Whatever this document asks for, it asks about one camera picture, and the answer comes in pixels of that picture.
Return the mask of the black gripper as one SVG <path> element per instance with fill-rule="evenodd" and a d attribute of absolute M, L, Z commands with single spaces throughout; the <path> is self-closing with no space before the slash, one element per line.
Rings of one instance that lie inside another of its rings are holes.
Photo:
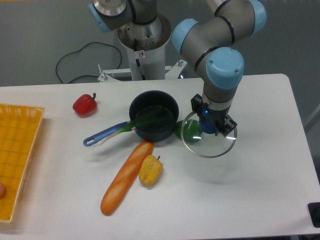
<path fill-rule="evenodd" d="M 196 94 L 190 102 L 192 112 L 199 116 L 201 130 L 216 130 L 216 136 L 222 134 L 226 137 L 237 127 L 237 123 L 228 115 L 230 105 L 223 110 L 212 110 L 199 94 Z"/>

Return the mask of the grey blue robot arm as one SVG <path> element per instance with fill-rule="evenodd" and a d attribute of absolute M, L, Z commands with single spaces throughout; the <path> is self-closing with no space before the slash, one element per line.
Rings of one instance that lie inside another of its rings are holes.
<path fill-rule="evenodd" d="M 172 42 L 204 82 L 202 95 L 191 102 L 201 130 L 224 136 L 235 130 L 228 112 L 245 64 L 232 45 L 265 26 L 261 2 L 215 0 L 212 20 L 199 23 L 188 18 L 175 28 L 158 12 L 154 0 L 95 0 L 88 7 L 103 32 L 117 31 L 134 81 L 165 77 L 164 48 Z"/>

